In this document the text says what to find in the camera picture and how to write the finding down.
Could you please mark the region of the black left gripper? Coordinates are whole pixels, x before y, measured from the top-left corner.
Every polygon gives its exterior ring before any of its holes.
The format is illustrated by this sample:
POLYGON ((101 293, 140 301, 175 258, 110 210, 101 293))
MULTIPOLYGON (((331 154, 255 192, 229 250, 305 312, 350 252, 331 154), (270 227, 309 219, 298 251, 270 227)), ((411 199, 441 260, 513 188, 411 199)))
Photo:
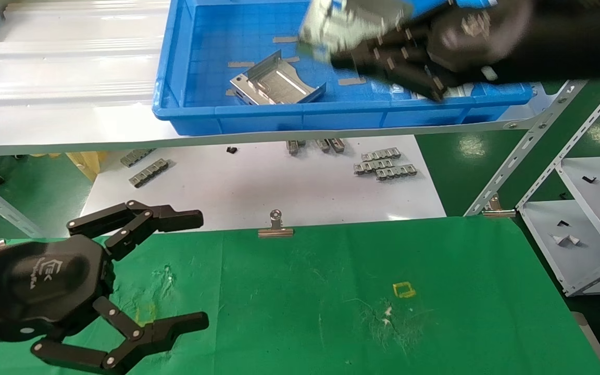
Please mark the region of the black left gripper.
POLYGON ((97 374, 126 374, 146 356, 169 351, 180 335, 207 329, 209 316, 200 311, 138 325, 106 298, 114 291, 110 259, 122 260, 155 232, 202 226, 199 210, 128 201, 69 221, 76 236, 0 247, 0 342, 52 334, 31 347, 35 357, 97 374), (90 239, 109 232, 105 250, 90 239), (123 335, 118 347, 104 352, 64 344, 65 335, 78 334, 98 314, 123 335))

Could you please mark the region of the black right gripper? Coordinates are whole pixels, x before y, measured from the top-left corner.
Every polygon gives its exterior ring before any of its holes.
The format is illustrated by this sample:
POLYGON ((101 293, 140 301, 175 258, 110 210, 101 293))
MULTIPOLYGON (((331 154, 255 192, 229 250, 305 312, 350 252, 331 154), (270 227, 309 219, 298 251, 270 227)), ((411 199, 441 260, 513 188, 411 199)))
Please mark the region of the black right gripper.
POLYGON ((330 64, 435 102, 457 82, 600 79, 600 1, 440 1, 330 64))

